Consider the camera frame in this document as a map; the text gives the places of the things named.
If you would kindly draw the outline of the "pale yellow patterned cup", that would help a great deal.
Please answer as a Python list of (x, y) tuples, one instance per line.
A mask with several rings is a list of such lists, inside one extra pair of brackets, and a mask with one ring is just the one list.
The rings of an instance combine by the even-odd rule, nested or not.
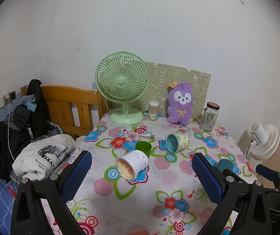
[(183, 133), (170, 133), (165, 137), (165, 148), (170, 154), (183, 151), (189, 147), (190, 139)]

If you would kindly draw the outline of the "teal cup with yellow rim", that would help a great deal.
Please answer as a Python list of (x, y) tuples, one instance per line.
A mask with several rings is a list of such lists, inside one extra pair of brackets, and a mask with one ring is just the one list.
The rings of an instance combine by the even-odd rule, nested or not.
[(221, 159), (217, 165), (215, 166), (221, 173), (223, 173), (224, 170), (228, 169), (230, 171), (233, 171), (234, 165), (233, 163), (228, 159)]

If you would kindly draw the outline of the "white paper-wrapped cup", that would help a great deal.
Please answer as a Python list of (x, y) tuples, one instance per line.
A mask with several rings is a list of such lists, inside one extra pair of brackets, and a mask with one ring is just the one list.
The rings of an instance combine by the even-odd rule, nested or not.
[(133, 150), (122, 157), (116, 158), (114, 164), (124, 179), (133, 181), (147, 167), (148, 157), (140, 150)]

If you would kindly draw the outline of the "green plastic cup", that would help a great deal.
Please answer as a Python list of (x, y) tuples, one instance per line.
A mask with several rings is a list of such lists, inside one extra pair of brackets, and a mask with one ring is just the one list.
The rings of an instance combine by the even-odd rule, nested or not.
[(146, 141), (139, 141), (135, 146), (136, 150), (142, 151), (148, 158), (151, 154), (152, 145)]

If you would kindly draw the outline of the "folded white printed shirt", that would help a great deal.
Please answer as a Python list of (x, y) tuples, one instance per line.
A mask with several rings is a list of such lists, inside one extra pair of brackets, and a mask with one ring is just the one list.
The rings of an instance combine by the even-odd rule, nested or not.
[(46, 179), (75, 149), (68, 134), (58, 134), (27, 145), (12, 164), (15, 175), (31, 181)]

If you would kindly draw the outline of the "white small fan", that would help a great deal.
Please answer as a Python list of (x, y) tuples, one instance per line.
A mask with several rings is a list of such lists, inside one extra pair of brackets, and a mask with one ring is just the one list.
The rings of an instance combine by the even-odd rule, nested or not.
[(263, 161), (270, 158), (277, 150), (280, 136), (276, 126), (256, 121), (250, 127), (250, 133), (256, 144), (249, 148), (253, 159)]

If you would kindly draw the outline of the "glass jar with lid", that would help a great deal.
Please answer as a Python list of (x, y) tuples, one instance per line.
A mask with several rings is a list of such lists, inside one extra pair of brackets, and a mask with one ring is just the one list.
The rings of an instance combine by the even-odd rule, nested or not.
[(214, 102), (208, 102), (200, 111), (200, 129), (211, 132), (214, 129), (220, 106)]

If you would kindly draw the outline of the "black clothes pile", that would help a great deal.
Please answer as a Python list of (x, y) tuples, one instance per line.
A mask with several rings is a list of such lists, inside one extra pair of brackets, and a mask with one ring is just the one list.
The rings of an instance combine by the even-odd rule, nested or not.
[[(28, 87), (34, 85), (34, 81), (41, 87), (42, 82), (38, 79), (31, 80)], [(33, 94), (23, 96), (14, 111), (4, 121), (0, 122), (0, 179), (6, 182), (10, 181), (14, 159), (29, 145), (31, 140), (40, 137), (35, 137), (34, 133), (30, 132), (28, 128), (30, 113), (38, 107), (35, 101), (36, 98)]]

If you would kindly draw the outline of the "floral tablecloth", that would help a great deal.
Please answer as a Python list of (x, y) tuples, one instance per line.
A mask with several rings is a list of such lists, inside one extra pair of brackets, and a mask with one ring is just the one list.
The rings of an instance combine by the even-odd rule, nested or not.
[[(165, 148), (165, 137), (183, 133), (189, 147), (175, 154)], [(136, 143), (151, 134), (147, 167), (133, 181), (115, 169), (115, 160), (135, 150)], [(125, 128), (105, 115), (94, 129), (81, 138), (76, 150), (62, 166), (74, 162), (82, 150), (92, 154), (92, 166), (74, 199), (67, 202), (86, 234), (129, 234), (147, 230), (150, 234), (197, 234), (215, 210), (195, 172), (191, 159), (202, 153), (212, 165), (230, 160), (233, 172), (251, 183), (255, 174), (236, 142), (221, 125), (211, 132), (196, 122), (170, 124), (159, 114)]]

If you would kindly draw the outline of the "purple plush bunny toy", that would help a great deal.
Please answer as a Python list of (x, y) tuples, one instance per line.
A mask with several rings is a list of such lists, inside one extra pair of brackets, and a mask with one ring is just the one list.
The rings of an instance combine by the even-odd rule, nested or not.
[(180, 82), (168, 93), (168, 122), (187, 126), (193, 115), (194, 95), (189, 82)]

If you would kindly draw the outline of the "cotton swab container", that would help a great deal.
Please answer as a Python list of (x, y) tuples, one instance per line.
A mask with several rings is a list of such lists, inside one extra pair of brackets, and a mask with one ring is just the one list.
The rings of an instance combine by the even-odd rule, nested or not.
[(160, 104), (158, 101), (150, 101), (148, 105), (148, 114), (150, 116), (157, 116), (159, 111)]

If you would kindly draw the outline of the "beige patterned foam board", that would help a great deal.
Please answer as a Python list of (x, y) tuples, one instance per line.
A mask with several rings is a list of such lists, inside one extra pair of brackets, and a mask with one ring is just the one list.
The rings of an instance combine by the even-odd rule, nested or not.
[(145, 93), (132, 106), (140, 111), (147, 111), (150, 101), (159, 103), (158, 112), (166, 114), (168, 108), (168, 93), (179, 83), (188, 82), (192, 87), (192, 118), (196, 118), (204, 107), (211, 75), (198, 70), (187, 70), (183, 67), (146, 63), (150, 77)]

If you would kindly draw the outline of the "green desk fan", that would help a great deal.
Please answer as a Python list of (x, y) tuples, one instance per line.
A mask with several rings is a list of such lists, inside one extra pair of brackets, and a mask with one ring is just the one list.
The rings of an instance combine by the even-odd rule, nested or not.
[(143, 113), (132, 107), (146, 91), (149, 70), (146, 63), (131, 52), (114, 52), (101, 60), (95, 71), (95, 83), (104, 99), (121, 104), (110, 112), (117, 124), (133, 125), (143, 120)]

